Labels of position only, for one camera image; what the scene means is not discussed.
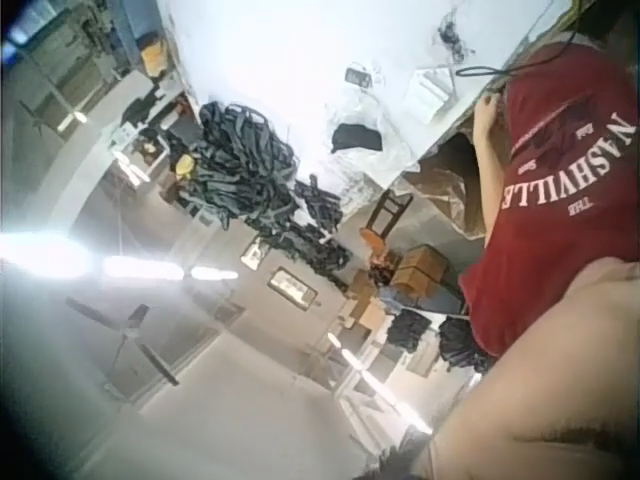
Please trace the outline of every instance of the wooden chair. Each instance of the wooden chair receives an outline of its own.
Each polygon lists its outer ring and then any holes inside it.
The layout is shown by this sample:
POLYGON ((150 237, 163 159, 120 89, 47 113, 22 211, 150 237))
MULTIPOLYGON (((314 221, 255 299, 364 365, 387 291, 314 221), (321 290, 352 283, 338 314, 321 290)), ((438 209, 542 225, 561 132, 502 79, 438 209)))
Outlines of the wooden chair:
POLYGON ((395 197, 391 190, 386 190, 382 194, 369 220, 367 220, 365 226, 360 229, 360 235, 367 245, 371 247, 374 254, 381 254, 386 250, 386 238, 391 233, 391 230, 393 230, 393 227, 396 226, 400 217, 407 211, 411 202, 413 202, 413 195, 410 195, 406 201, 401 202, 395 197), (389 214, 390 218, 381 230, 377 230, 375 224, 382 212, 389 214))

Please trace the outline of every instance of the brown box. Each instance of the brown box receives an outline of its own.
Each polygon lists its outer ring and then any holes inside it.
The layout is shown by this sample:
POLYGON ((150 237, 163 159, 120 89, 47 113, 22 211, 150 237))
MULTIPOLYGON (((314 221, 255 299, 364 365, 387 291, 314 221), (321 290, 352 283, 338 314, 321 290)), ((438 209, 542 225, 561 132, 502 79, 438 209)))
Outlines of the brown box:
POLYGON ((358 270, 349 285, 347 295, 351 298, 370 297, 375 292, 375 285, 369 279, 369 272, 358 270))
POLYGON ((447 259, 428 245, 410 250, 400 261, 391 285, 412 297, 429 296, 447 269, 447 259))
POLYGON ((429 296, 436 284, 422 270, 414 267, 398 270, 391 280, 391 285, 415 298, 429 296))
POLYGON ((371 303, 371 297, 360 297, 358 299, 358 301, 356 302, 356 304, 354 305, 353 309, 351 310, 351 313, 349 313, 349 317, 353 318, 356 321, 360 321, 360 319, 362 318, 362 316, 364 315, 364 312, 367 310, 367 308, 369 307, 369 304, 371 303))
POLYGON ((359 323, 373 333, 377 333, 384 324, 385 318, 386 313, 384 307, 376 299, 373 299, 364 311, 359 323))
POLYGON ((447 269, 447 259, 433 247, 421 245, 420 247, 409 250, 404 257, 402 257, 398 265, 398 270, 405 268, 416 268, 421 270, 434 282, 440 282, 444 271, 447 269))

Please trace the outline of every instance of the black cable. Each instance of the black cable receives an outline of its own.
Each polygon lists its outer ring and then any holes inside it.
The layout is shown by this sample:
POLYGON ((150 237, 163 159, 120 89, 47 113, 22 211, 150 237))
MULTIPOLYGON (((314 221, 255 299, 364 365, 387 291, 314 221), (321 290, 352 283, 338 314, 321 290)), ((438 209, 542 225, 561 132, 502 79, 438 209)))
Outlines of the black cable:
POLYGON ((577 14, 577 17, 576 17, 575 28, 571 32, 571 36, 569 36, 569 39, 565 42, 565 44, 560 49, 560 51, 558 53, 556 53, 555 55, 552 55, 549 58, 545 58, 544 60, 540 60, 538 62, 525 63, 524 65, 517 65, 515 67, 505 68, 505 69, 486 67, 486 66, 481 66, 481 65, 474 66, 474 67, 465 67, 465 68, 461 68, 459 70, 456 70, 456 72, 455 72, 456 77, 485 77, 485 76, 489 76, 489 75, 509 76, 509 75, 511 75, 511 74, 513 74, 515 72, 519 72, 519 71, 525 70, 527 68, 538 67, 540 65, 545 65, 547 63, 553 62, 554 60, 557 60, 562 55, 564 55, 564 53, 567 51, 567 49, 573 43, 573 39, 578 34, 578 30, 580 28, 580 17, 582 16, 582 13, 583 13, 582 12, 582 1, 583 0, 577 0, 577 1, 578 1, 578 14, 577 14))

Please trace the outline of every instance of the fluorescent light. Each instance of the fluorescent light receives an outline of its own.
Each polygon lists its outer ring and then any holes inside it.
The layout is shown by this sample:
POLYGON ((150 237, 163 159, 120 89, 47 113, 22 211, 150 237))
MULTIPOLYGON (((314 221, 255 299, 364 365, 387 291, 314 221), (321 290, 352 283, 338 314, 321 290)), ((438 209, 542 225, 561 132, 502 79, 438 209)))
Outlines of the fluorescent light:
POLYGON ((78 278, 91 269, 89 252, 56 233, 0 234, 0 258, 33 275, 78 278))
POLYGON ((129 165, 129 168, 131 169, 131 171, 138 177, 140 178, 143 182, 149 182, 151 181, 151 179, 149 178, 149 175, 147 175, 146 173, 144 173, 142 170, 140 170, 140 167, 138 167, 137 165, 134 165, 133 163, 131 165, 129 165))
POLYGON ((474 373, 473 377, 471 377, 471 380, 469 380, 469 388, 475 387, 480 380, 482 380, 482 374, 474 373))
POLYGON ((398 403, 398 399, 395 397, 391 390, 384 386, 380 381, 371 375, 368 371, 362 372, 362 378, 369 384, 373 390, 380 395, 391 406, 395 406, 398 403))
POLYGON ((333 333, 329 332, 327 333, 327 337, 329 338, 329 341, 331 342, 331 344, 336 347, 336 348, 341 348, 342 344, 340 343, 340 340, 338 340, 338 337, 336 337, 333 333))
POLYGON ((409 405, 407 405, 406 403, 399 403, 395 407, 402 418, 404 418, 408 423, 415 426, 422 433, 426 433, 428 435, 433 434, 433 429, 429 425, 427 425, 424 420, 420 418, 420 415, 418 415, 418 413, 409 405))
POLYGON ((346 348, 343 348, 341 350, 342 356, 344 357, 344 359, 349 362, 349 364, 355 368, 356 370, 364 370, 364 365, 362 365, 362 363, 360 363, 360 360, 358 360, 355 355, 353 353, 351 353, 349 350, 347 350, 346 348))
POLYGON ((175 263, 134 257, 108 257, 103 261, 102 269, 104 273, 114 278, 148 280, 182 280, 184 278, 184 270, 175 263))
POLYGON ((137 187, 137 186, 140 185, 140 183, 142 183, 140 181, 140 178, 135 173, 133 173, 133 170, 131 169, 131 167, 133 165, 128 165, 128 164, 122 163, 120 160, 118 160, 118 166, 125 173, 125 175, 129 179, 129 181, 131 183, 133 183, 134 187, 137 187))
POLYGON ((73 116, 76 117, 76 120, 78 120, 80 123, 87 123, 87 117, 84 113, 76 111, 73 112, 73 116))
POLYGON ((210 267, 193 267, 191 276, 196 280, 235 280, 238 278, 238 273, 210 267))
POLYGON ((122 153, 119 150, 114 151, 113 155, 116 157, 116 159, 118 159, 118 162, 124 165, 129 165, 131 163, 131 161, 129 160, 129 157, 127 157, 124 153, 122 153))

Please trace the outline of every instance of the forearm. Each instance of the forearm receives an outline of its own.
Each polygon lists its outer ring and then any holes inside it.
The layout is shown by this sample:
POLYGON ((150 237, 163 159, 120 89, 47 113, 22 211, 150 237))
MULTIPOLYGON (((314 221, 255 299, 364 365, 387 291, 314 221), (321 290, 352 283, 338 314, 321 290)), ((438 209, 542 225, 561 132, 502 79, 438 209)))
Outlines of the forearm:
POLYGON ((487 136, 474 138, 474 147, 480 171, 480 198, 482 216, 486 229, 485 245, 489 242, 493 226, 500 211, 504 189, 504 170, 498 160, 491 139, 487 136))

